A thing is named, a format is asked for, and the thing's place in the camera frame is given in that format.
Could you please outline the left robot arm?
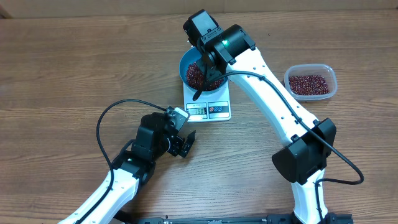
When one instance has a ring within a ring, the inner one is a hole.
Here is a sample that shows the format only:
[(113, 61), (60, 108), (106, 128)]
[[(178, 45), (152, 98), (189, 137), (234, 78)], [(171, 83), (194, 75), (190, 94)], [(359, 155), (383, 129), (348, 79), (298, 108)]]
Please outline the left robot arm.
[(178, 133), (189, 117), (181, 108), (143, 116), (136, 138), (128, 141), (109, 163), (110, 170), (101, 185), (61, 223), (119, 223), (118, 212), (148, 183), (159, 157), (166, 152), (172, 156), (187, 156), (195, 132), (187, 138), (181, 138)]

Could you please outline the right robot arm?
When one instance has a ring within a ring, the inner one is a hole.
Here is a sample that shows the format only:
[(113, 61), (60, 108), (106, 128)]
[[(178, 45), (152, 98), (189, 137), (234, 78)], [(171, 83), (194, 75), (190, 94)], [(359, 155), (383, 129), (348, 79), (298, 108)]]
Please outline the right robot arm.
[(292, 184), (294, 216), (300, 223), (325, 223), (322, 178), (333, 149), (336, 127), (319, 121), (300, 105), (266, 65), (252, 38), (238, 25), (199, 28), (188, 36), (205, 63), (228, 77), (262, 111), (283, 148), (272, 156), (279, 173)]

